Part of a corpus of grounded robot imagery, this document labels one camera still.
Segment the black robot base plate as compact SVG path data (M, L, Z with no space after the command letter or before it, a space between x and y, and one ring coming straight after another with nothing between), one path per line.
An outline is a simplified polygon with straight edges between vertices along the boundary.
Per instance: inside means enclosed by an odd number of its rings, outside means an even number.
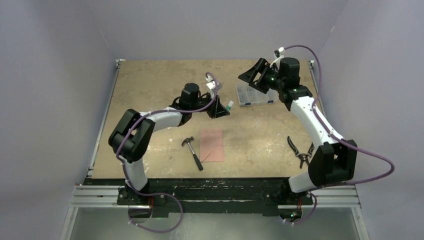
M138 195L124 179L86 178L85 186L117 186L117 204L149 206L152 217L170 213L261 214L300 217L301 207L312 207L311 193L292 193L287 177L150 178L146 195Z

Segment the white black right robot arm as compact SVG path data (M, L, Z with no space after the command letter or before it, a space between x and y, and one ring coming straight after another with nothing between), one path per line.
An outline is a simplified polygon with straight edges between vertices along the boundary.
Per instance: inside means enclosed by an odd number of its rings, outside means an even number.
M353 140L341 143L343 136L331 128L314 103L311 91L300 84L300 62L296 58L282 58L279 68L260 58L238 79L264 94L269 90L277 91L279 100L299 119L314 145L307 172L291 176L288 185L281 189L284 202L292 204L302 192L353 178L357 145Z

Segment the black handled hammer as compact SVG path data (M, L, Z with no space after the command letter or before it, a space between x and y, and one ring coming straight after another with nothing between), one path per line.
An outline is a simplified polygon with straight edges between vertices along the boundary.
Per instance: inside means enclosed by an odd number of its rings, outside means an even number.
M191 152L191 154L193 156L193 159L194 159L194 161L196 163L196 166L197 166L198 170L199 171L202 171L204 168L203 168L203 166L201 164L201 161L200 161L199 157L197 156L197 154L196 154L196 152L195 152L195 150L194 150L194 148L193 148L193 146L191 144L192 141L194 141L194 137L193 136L188 137L188 138L185 138L182 141L181 146L184 147L185 145L187 145L189 147L189 150L190 150L190 152Z

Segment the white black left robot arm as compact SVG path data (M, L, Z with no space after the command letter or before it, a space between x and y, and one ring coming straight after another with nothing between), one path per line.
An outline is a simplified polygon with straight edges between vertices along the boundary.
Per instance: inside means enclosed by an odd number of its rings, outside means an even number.
M131 188L129 197L136 204L142 205L149 199L143 156L153 133L183 126L193 113L201 112L206 112L211 119L230 115L218 95L201 94L195 83L185 84L180 96L164 109L144 113L132 108L125 111L109 136L108 144L122 165L126 185Z

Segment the white green glue stick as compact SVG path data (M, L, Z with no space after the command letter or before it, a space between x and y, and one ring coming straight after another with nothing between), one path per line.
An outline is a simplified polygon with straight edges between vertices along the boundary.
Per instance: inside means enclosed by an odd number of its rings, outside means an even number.
M231 108L233 107L233 105L234 105L234 102L232 100L230 100L229 103L226 106L226 110L230 111Z

